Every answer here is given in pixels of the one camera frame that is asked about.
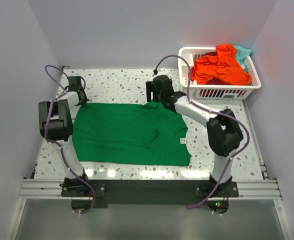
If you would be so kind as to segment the green t-shirt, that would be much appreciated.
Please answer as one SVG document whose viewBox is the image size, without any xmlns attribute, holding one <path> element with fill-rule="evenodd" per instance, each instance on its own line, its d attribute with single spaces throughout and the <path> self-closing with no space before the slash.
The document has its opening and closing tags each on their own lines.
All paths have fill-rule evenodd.
<svg viewBox="0 0 294 240">
<path fill-rule="evenodd" d="M 81 162 L 186 167 L 182 116 L 158 102 L 89 103 L 80 107 L 72 142 Z"/>
</svg>

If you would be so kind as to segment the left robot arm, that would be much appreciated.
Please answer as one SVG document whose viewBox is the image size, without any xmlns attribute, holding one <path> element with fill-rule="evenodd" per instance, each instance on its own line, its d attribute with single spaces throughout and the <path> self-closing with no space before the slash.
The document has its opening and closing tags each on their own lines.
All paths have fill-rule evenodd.
<svg viewBox="0 0 294 240">
<path fill-rule="evenodd" d="M 69 76 L 67 80 L 69 85 L 60 96 L 38 104 L 39 128 L 41 136 L 55 147 L 63 164 L 65 177 L 60 184 L 63 196 L 85 197 L 92 190 L 73 146 L 74 126 L 70 109 L 87 103 L 86 82 L 77 75 Z"/>
</svg>

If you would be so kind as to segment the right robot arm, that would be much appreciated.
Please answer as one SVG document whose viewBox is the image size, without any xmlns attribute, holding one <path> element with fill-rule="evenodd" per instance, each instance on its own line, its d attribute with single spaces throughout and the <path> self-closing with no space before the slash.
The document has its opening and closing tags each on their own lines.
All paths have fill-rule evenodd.
<svg viewBox="0 0 294 240">
<path fill-rule="evenodd" d="M 190 96 L 173 89 L 172 80 L 166 75 L 156 76 L 146 82 L 148 102 L 161 103 L 165 109 L 188 117 L 207 130 L 208 144 L 214 152 L 214 167 L 210 174 L 210 192 L 222 196 L 232 182 L 233 155 L 243 140 L 239 122 L 232 110 L 212 109 L 192 101 Z"/>
</svg>

